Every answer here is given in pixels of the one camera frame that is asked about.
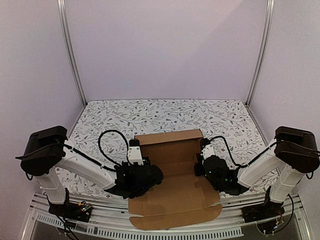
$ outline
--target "cardboard box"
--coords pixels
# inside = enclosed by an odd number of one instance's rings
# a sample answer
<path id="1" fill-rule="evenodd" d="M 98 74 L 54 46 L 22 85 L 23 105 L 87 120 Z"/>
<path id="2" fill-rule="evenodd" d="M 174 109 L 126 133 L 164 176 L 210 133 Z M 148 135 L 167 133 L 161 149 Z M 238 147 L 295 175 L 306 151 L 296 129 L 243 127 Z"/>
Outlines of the cardboard box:
<path id="1" fill-rule="evenodd" d="M 215 219 L 222 205 L 208 180 L 194 175 L 196 153 L 201 152 L 199 129 L 135 136 L 143 156 L 164 174 L 163 182 L 144 196 L 129 199 L 130 217 L 138 229 L 159 230 Z"/>

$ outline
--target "leaf pattern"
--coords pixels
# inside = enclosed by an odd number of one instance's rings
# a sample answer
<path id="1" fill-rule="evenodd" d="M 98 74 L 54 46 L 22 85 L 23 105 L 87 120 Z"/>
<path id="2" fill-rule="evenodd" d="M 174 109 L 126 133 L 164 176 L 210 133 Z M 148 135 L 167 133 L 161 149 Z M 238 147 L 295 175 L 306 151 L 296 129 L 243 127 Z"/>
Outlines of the leaf pattern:
<path id="1" fill-rule="evenodd" d="M 226 138 L 237 163 L 245 164 L 260 153 L 265 145 L 245 106 L 239 100 L 104 100 L 91 101 L 78 120 L 70 139 L 79 150 L 105 162 L 98 148 L 98 137 L 107 129 L 122 132 L 129 140 L 134 135 L 201 129 L 204 137 Z M 212 142 L 215 153 L 234 169 L 222 140 Z M 126 144 L 116 133 L 101 141 L 102 149 L 117 162 L 126 160 Z M 121 198 L 103 191 L 94 183 L 61 168 L 56 169 L 62 184 L 71 193 L 92 197 Z M 259 179 L 244 195 L 262 193 L 278 177 L 276 170 Z M 224 192 L 221 198 L 230 197 Z"/>

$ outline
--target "robotic arm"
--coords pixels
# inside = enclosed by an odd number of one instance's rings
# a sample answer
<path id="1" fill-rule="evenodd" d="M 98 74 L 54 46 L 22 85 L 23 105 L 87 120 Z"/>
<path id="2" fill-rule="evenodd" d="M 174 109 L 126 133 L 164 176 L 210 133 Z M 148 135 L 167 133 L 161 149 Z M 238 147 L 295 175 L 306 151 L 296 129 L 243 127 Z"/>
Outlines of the robotic arm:
<path id="1" fill-rule="evenodd" d="M 34 176 L 46 192 L 51 214 L 88 222 L 92 207 L 79 204 L 80 208 L 69 202 L 69 191 L 62 186 L 55 167 L 78 174 L 108 193 L 131 199 L 144 195 L 164 178 L 160 168 L 142 156 L 137 139 L 129 141 L 128 162 L 112 169 L 76 149 L 66 134 L 62 126 L 35 132 L 29 138 L 24 155 L 17 157 L 21 159 L 21 168 Z"/>
<path id="2" fill-rule="evenodd" d="M 284 126 L 275 131 L 274 140 L 263 152 L 247 165 L 237 164 L 236 169 L 229 169 L 226 161 L 215 155 L 211 140 L 204 138 L 201 149 L 202 154 L 197 156 L 194 166 L 195 175 L 204 175 L 215 190 L 230 195 L 246 192 L 261 177 L 285 165 L 277 182 L 266 191 L 264 203 L 242 208 L 246 223 L 284 214 L 283 202 L 287 195 L 304 175 L 313 173 L 320 164 L 313 133 Z"/>

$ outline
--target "patterned tablecloth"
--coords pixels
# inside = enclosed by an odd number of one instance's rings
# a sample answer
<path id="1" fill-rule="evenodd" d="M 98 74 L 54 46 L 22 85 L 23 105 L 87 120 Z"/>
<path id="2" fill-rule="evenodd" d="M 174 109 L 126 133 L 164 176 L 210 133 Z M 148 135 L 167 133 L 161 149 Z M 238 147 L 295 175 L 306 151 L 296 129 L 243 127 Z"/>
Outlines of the patterned tablecloth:
<path id="1" fill-rule="evenodd" d="M 134 135 L 201 129 L 204 137 L 226 138 L 236 163 L 245 164 L 261 152 L 265 145 L 245 106 L 238 100 L 104 100 L 86 106 L 70 139 L 79 150 L 105 162 L 99 152 L 98 137 L 107 129 L 121 131 L 129 140 Z M 117 162 L 126 159 L 126 145 L 116 133 L 102 138 L 102 148 Z M 215 153 L 234 168 L 222 140 L 213 143 Z M 120 198 L 104 192 L 94 183 L 64 169 L 56 169 L 62 184 L 71 193 L 92 197 Z M 273 170 L 258 180 L 247 194 L 266 191 L 278 177 Z M 221 198 L 232 197 L 224 192 Z"/>

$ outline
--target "open box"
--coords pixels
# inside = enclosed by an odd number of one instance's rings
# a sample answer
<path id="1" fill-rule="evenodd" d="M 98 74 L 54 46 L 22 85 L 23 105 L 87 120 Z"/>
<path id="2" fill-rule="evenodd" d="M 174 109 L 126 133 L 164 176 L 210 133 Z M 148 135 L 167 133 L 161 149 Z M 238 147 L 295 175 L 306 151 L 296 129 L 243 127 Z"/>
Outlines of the open box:
<path id="1" fill-rule="evenodd" d="M 199 129 L 135 136 L 143 156 L 164 174 L 163 182 L 144 196 L 129 199 L 130 217 L 138 229 L 159 230 L 198 224 L 215 219 L 222 205 L 204 177 L 196 177 L 196 153 L 201 153 Z"/>

